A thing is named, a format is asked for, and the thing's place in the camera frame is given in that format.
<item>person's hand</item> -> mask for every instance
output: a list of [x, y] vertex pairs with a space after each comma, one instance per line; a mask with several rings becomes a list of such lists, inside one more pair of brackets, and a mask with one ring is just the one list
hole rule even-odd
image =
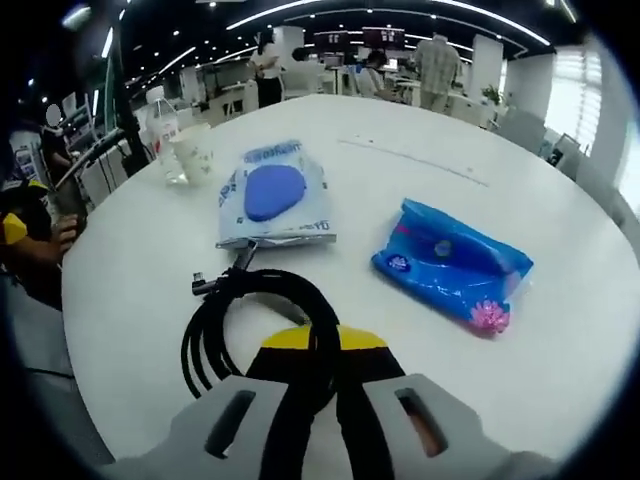
[[52, 242], [58, 247], [60, 257], [71, 248], [78, 238], [78, 216], [66, 215], [53, 227]]

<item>plastic water bottle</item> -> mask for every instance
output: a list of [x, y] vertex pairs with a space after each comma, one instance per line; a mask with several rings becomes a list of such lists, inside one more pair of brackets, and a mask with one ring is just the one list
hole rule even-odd
[[180, 163], [173, 153], [169, 140], [178, 133], [178, 114], [164, 98], [164, 88], [155, 87], [147, 91], [147, 130], [151, 134], [153, 153], [162, 165], [167, 183], [186, 183]]

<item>pink flower print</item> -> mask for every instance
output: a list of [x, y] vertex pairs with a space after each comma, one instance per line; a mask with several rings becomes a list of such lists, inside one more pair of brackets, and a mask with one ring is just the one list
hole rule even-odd
[[509, 326], [509, 312], [505, 312], [497, 302], [485, 300], [471, 309], [471, 324], [491, 333], [502, 333]]

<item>paper cup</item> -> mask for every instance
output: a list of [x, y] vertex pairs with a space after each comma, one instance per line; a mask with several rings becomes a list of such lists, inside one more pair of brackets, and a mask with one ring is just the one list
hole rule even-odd
[[213, 180], [213, 158], [207, 138], [210, 131], [209, 125], [194, 125], [178, 132], [170, 140], [173, 152], [191, 185], [208, 185]]

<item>wet wipes package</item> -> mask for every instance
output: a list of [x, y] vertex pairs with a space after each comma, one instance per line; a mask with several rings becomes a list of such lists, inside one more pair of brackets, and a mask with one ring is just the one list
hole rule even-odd
[[220, 248], [335, 242], [324, 171], [298, 140], [251, 150], [220, 191]]
[[508, 297], [533, 266], [521, 251], [413, 200], [374, 266], [425, 303], [490, 334], [510, 322]]

